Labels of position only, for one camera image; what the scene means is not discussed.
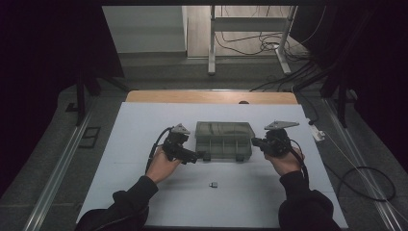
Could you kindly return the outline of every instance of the white wall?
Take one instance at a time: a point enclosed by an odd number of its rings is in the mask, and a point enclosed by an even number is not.
[[[182,6],[103,7],[117,53],[186,51]]]

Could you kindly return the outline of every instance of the black cable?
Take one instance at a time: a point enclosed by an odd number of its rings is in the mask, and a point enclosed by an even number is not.
[[[260,51],[255,52],[255,53],[244,53],[244,52],[239,51],[239,50],[237,50],[237,49],[234,49],[234,48],[231,48],[231,47],[227,47],[227,46],[223,46],[223,45],[221,45],[221,43],[219,43],[218,38],[217,38],[217,34],[216,34],[216,40],[217,40],[217,43],[218,43],[218,45],[219,45],[220,47],[225,48],[225,49],[228,49],[228,50],[233,50],[233,51],[238,52],[238,53],[243,54],[243,55],[258,55],[258,54],[264,52],[264,50],[260,50]]]
[[[308,64],[309,64],[309,63],[303,65],[301,68],[299,68],[299,69],[298,69],[297,71],[295,71],[295,72],[292,72],[292,73],[291,73],[290,75],[288,75],[286,78],[296,75],[299,71],[301,71],[301,70],[302,70],[304,67],[306,67]],[[262,84],[262,85],[260,85],[260,86],[258,86],[258,87],[256,87],[256,88],[254,88],[254,89],[251,89],[251,90],[249,90],[249,91],[258,90],[258,89],[260,89],[261,87],[266,86],[266,85],[269,85],[269,84],[277,84],[277,83],[279,83],[279,82],[281,82],[281,81],[284,81],[286,78],[282,78],[282,79],[279,79],[279,80],[273,80],[273,81],[264,83],[264,84]]]
[[[304,72],[308,71],[310,68],[312,68],[313,66],[315,66],[315,64],[313,64],[312,62],[308,62],[308,64],[309,64],[309,65],[306,67],[306,69],[302,70],[301,73],[297,74],[296,76],[291,76],[291,78],[287,78],[284,82],[280,83],[280,85],[278,86],[278,88],[277,88],[276,91],[279,91],[280,88],[282,87],[282,85],[284,85],[284,84],[286,84],[286,83],[288,83],[288,82],[290,82],[290,81],[292,81],[292,80],[298,78],[301,74],[303,74]]]
[[[231,39],[231,40],[226,40],[225,38],[224,38],[224,34],[221,32],[221,34],[222,34],[222,39],[225,41],[225,42],[231,42],[231,41],[240,41],[240,40],[246,40],[246,39],[255,39],[255,38],[258,38],[259,36],[252,36],[252,37],[244,37],[244,38],[237,38],[237,39]],[[282,34],[282,32],[276,32],[276,33],[272,33],[272,34],[266,34],[266,35],[263,35],[263,36],[261,36],[261,37],[273,37],[273,36],[276,36],[276,35],[280,35],[280,34]]]
[[[162,136],[167,132],[170,131],[173,127],[167,127],[161,134],[160,136],[157,138],[156,142],[153,144],[152,149],[150,150],[150,154],[149,154],[149,159],[147,160],[147,165],[146,165],[146,170],[144,173],[146,173],[149,170],[150,164],[153,161],[153,155],[156,151],[157,146],[159,145],[159,141],[162,138]]]
[[[309,101],[308,98],[306,98],[300,91],[297,92],[300,96],[302,96],[306,102],[309,103],[309,105],[312,107],[313,111],[315,112],[316,118],[315,119],[310,119],[309,125],[313,125],[315,122],[317,122],[320,119],[318,110],[316,110],[315,106],[312,104],[312,102]]]
[[[382,172],[382,171],[380,171],[380,170],[378,170],[378,169],[376,169],[376,168],[374,168],[374,167],[356,167],[356,168],[352,168],[352,169],[350,169],[349,171],[347,171],[347,172],[343,175],[343,177],[340,177],[339,174],[337,174],[329,165],[327,165],[325,162],[323,162],[323,164],[327,167],[327,169],[329,169],[331,172],[333,172],[333,174],[334,174],[337,178],[340,179],[340,183],[339,183],[339,186],[338,186],[337,191],[336,191],[336,196],[337,196],[338,198],[339,198],[340,189],[341,189],[342,184],[345,184],[345,185],[346,185],[347,187],[349,187],[353,192],[355,192],[355,193],[357,193],[357,194],[363,196],[364,198],[367,198],[367,199],[370,199],[370,200],[374,200],[374,201],[377,201],[377,202],[387,202],[387,201],[391,201],[392,199],[394,199],[394,197],[395,197],[395,195],[396,195],[396,188],[395,188],[394,182],[393,182],[393,181],[390,179],[390,177],[388,177],[384,172]],[[346,178],[346,176],[347,176],[350,172],[352,172],[352,171],[354,171],[354,170],[358,170],[358,169],[374,170],[374,171],[380,173],[381,175],[383,175],[383,176],[390,182],[390,185],[391,185],[391,187],[393,188],[392,194],[391,194],[390,196],[386,197],[385,199],[379,199],[379,198],[374,198],[374,197],[372,197],[372,196],[370,196],[370,195],[367,195],[367,194],[365,194],[365,193],[359,192],[359,191],[357,191],[356,189],[354,189],[352,186],[350,186],[350,185],[345,181],[345,178]]]
[[[263,50],[267,50],[267,51],[273,51],[279,48],[279,42],[277,41],[266,41],[266,39],[269,38],[278,38],[280,39],[280,37],[276,36],[276,35],[266,35],[266,36],[262,36],[262,32],[260,33],[260,35],[258,36],[258,40],[261,42],[261,49]]]
[[[287,78],[282,79],[282,81],[280,82],[278,88],[276,91],[279,91],[281,86],[285,83],[288,83],[296,78],[298,78],[301,74],[303,74],[304,72],[308,71],[314,64],[312,62],[308,62],[307,64],[305,64],[303,67],[301,67],[297,72],[292,73],[291,75],[288,75]],[[264,89],[263,91],[269,90],[273,88],[273,86],[270,86],[269,88]]]
[[[289,149],[289,151],[292,153],[292,155],[294,155],[294,157],[295,157],[295,158],[297,159],[297,161],[299,162],[300,167],[302,168],[303,177],[304,177],[304,179],[305,179],[307,185],[309,186],[309,171],[307,170],[307,167],[306,167],[306,165],[305,165],[305,163],[304,163],[304,161],[303,161],[303,153],[302,153],[302,149],[300,148],[299,143],[297,143],[297,142],[294,141],[294,140],[290,140],[290,141],[293,141],[294,143],[297,144],[297,146],[298,146],[298,148],[299,148],[299,151],[300,151],[300,155],[299,155],[296,151],[293,150],[293,148],[292,148],[291,145],[288,145],[287,143],[281,141],[279,138],[276,138],[276,137],[273,137],[273,138],[274,138],[275,140],[281,142],[284,146],[286,146],[286,148]]]

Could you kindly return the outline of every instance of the plastic container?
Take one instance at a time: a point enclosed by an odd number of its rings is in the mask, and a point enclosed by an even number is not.
[[[195,151],[204,161],[212,159],[248,160],[252,155],[251,138],[255,134],[247,122],[198,121]]]

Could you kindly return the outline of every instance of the white tabletop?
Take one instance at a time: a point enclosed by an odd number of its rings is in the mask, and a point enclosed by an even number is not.
[[[274,120],[300,123],[286,131],[306,155],[310,188],[332,200],[334,220],[347,228],[300,105],[123,103],[78,219],[90,209],[108,208],[114,192],[128,190],[144,175],[150,149],[166,127],[182,123],[191,131],[184,147],[195,150],[197,121],[249,122],[263,138],[264,127]],[[212,182],[218,188],[209,187]],[[146,225],[276,228],[285,200],[279,175],[258,147],[244,163],[213,159],[180,165],[158,187]]]

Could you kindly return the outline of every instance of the black sleeve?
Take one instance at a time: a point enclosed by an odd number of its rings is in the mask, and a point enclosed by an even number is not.
[[[106,210],[91,210],[81,217],[75,230],[137,230],[144,225],[148,214],[148,201],[158,191],[147,176],[127,192],[113,194],[115,203]]]
[[[319,191],[311,191],[300,171],[283,175],[280,182],[287,199],[279,208],[282,230],[341,230],[332,219],[333,203]]]

